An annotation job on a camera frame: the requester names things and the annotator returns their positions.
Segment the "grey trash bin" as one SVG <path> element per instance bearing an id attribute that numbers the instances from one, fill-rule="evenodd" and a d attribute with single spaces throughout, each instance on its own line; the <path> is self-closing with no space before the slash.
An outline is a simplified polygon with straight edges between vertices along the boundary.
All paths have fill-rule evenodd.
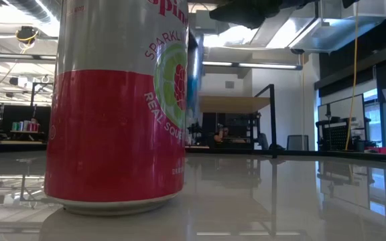
<path id="1" fill-rule="evenodd" d="M 308 135 L 289 135 L 287 137 L 288 151 L 308 151 L 309 138 Z"/>

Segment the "blue and silver beverage can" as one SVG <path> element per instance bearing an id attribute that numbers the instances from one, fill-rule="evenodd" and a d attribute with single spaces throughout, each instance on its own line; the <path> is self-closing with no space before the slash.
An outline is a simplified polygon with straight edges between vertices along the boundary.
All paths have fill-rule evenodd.
<path id="1" fill-rule="evenodd" d="M 198 115 L 198 95 L 202 80 L 203 38 L 197 37 L 196 44 L 188 48 L 187 71 L 187 117 L 196 118 Z"/>

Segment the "silver ceiling duct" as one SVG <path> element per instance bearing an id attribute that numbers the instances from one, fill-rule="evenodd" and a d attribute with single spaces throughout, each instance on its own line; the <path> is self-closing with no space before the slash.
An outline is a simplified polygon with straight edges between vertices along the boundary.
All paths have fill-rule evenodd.
<path id="1" fill-rule="evenodd" d="M 386 0 L 358 0 L 345 8 L 342 0 L 317 0 L 301 9 L 282 9 L 266 19 L 249 45 L 260 49 L 333 52 L 386 19 Z"/>

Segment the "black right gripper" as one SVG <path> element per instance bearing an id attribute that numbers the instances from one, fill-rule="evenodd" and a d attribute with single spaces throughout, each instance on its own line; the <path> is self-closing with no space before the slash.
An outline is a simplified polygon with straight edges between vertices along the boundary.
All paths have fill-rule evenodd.
<path id="1" fill-rule="evenodd" d="M 316 0 L 230 0 L 209 12 L 211 19 L 257 29 L 282 9 L 301 9 Z"/>

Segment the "wooden shelf with black frame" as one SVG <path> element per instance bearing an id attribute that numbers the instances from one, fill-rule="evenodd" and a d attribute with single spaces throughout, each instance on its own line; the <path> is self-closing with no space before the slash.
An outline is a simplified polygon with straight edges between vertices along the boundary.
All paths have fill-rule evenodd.
<path id="1" fill-rule="evenodd" d="M 202 112 L 253 114 L 270 106 L 271 155 L 278 156 L 275 113 L 275 85 L 269 84 L 254 97 L 245 96 L 201 96 L 199 107 Z"/>

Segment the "ceiling strip light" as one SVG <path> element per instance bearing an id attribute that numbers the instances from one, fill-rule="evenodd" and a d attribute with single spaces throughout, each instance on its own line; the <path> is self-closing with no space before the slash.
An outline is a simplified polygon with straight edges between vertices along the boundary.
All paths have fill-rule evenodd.
<path id="1" fill-rule="evenodd" d="M 211 62 L 203 61 L 203 66 L 230 67 L 230 68 L 256 68 L 256 69 L 277 69 L 277 70 L 301 70 L 303 66 L 288 64 L 259 64 L 244 62 Z"/>

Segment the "black aluminium table frame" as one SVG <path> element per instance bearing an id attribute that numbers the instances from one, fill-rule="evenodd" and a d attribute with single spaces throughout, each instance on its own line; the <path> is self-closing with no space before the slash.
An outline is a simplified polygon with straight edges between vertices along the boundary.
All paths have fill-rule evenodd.
<path id="1" fill-rule="evenodd" d="M 27 151 L 45 151 L 47 144 L 1 144 L 0 153 L 14 153 Z M 355 153 L 347 151 L 284 151 L 272 150 L 248 150 L 248 149 L 207 149 L 186 147 L 187 153 L 201 154 L 229 154 L 229 155 L 271 155 L 271 156 L 299 156 L 299 157 L 337 157 L 345 159 L 358 159 L 367 161 L 378 161 L 386 163 L 386 155 L 376 153 Z"/>

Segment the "person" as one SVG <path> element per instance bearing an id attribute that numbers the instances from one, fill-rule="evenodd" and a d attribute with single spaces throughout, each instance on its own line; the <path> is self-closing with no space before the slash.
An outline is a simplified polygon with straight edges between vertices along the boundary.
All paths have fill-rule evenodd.
<path id="1" fill-rule="evenodd" d="M 215 143 L 246 143 L 246 140 L 229 136 L 229 128 L 221 127 L 213 136 Z"/>

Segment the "silver and red Spindrift can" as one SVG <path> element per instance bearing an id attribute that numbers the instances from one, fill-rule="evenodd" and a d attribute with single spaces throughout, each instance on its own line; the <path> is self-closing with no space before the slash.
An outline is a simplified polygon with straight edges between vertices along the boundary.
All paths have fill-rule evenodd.
<path id="1" fill-rule="evenodd" d="M 114 216 L 183 188 L 187 0 L 63 0 L 44 191 Z"/>

